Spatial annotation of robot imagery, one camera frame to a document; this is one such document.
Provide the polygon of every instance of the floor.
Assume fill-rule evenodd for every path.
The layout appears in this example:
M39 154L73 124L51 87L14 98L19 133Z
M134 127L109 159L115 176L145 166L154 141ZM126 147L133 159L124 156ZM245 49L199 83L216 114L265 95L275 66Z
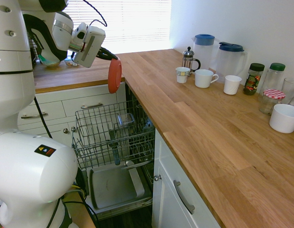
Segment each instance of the floor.
M152 228L152 205L99 221L97 228Z

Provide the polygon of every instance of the window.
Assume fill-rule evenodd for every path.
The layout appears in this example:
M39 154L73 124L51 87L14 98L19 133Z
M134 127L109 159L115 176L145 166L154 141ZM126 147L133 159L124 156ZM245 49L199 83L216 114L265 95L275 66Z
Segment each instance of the window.
M108 26L95 21L92 25L106 32L102 46L111 52L168 49L171 0L88 0L104 17ZM64 10L74 22L90 24L102 20L82 0L69 0Z

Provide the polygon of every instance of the white cabinet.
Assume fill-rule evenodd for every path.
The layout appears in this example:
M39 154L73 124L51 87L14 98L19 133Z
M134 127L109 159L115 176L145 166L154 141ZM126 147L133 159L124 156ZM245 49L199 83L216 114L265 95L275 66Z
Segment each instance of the white cabinet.
M158 131L154 175L153 228L220 228Z
M36 94L36 98L53 139L71 146L71 129L76 126L75 112L82 106L124 102L125 84L121 83L115 94L109 93L108 85L97 85ZM18 128L25 133L48 137L34 101L19 113Z

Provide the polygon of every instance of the warning label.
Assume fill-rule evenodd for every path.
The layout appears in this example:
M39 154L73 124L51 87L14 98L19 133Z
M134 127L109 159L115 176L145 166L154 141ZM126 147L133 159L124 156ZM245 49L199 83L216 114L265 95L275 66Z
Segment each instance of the warning label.
M40 146L35 150L36 153L39 153L39 154L45 155L45 156L47 156L47 157L50 157L55 151L56 151L56 149L51 148L51 147L49 147L49 146L45 146L45 145L40 145Z

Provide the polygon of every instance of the red gingham lid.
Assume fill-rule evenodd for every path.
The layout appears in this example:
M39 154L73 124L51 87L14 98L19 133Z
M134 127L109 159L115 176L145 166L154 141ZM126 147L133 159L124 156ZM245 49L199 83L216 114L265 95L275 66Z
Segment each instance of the red gingham lid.
M277 99L277 100L285 98L285 94L282 91L277 89L266 89L264 91L264 95L268 96L269 98Z

